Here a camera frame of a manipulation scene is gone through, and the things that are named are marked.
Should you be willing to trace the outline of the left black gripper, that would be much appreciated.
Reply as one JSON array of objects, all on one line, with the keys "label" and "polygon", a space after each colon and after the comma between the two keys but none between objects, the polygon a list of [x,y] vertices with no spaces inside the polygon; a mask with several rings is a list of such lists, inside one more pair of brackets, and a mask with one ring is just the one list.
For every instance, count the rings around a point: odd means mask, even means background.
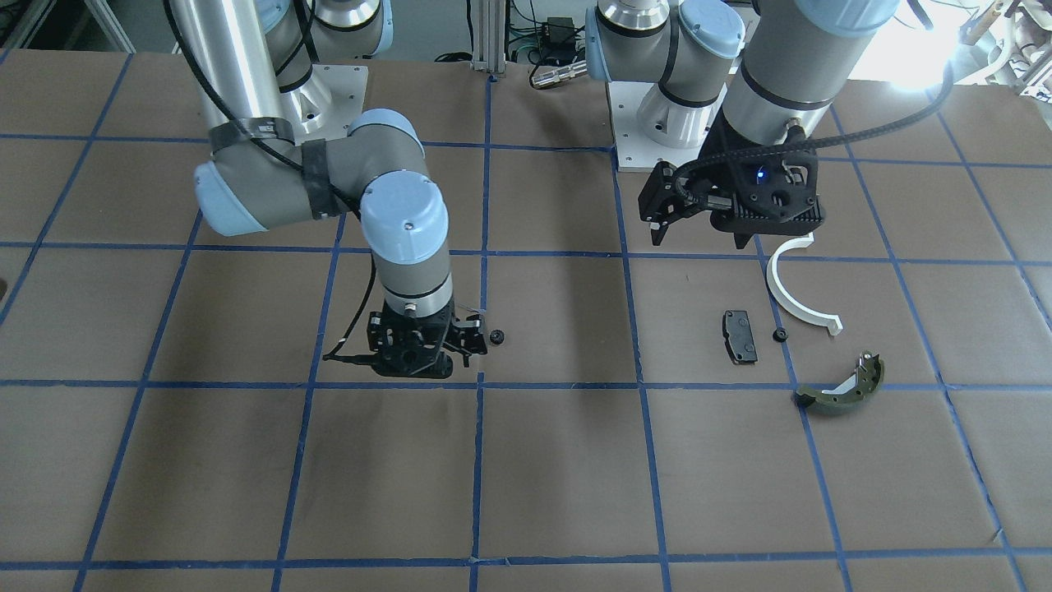
[{"label": "left black gripper", "polygon": [[662,246],[670,224],[702,212],[729,212],[732,199],[717,190],[688,190],[686,180],[674,179],[674,166],[659,160],[639,193],[639,220],[651,225],[651,243]]}]

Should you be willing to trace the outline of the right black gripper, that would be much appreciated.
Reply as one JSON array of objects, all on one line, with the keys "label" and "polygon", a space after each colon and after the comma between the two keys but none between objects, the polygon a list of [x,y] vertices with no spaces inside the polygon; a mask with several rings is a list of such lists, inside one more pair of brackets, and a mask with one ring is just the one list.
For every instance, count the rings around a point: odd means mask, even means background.
[{"label": "right black gripper", "polygon": [[452,319],[450,325],[451,351],[462,358],[486,355],[488,353],[487,329],[485,317],[466,317]]}]

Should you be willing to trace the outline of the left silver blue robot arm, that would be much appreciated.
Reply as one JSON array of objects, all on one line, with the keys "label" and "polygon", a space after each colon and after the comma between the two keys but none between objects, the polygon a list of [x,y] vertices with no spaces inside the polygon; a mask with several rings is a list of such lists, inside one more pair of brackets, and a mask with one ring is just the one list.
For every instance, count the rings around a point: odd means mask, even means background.
[{"label": "left silver blue robot arm", "polygon": [[748,34],[722,1],[598,1],[585,21],[588,74],[650,90],[639,124],[660,145],[639,193],[654,246],[681,219],[710,215],[743,248],[755,234],[803,236],[825,222],[820,162],[807,146],[895,1],[755,1]]}]

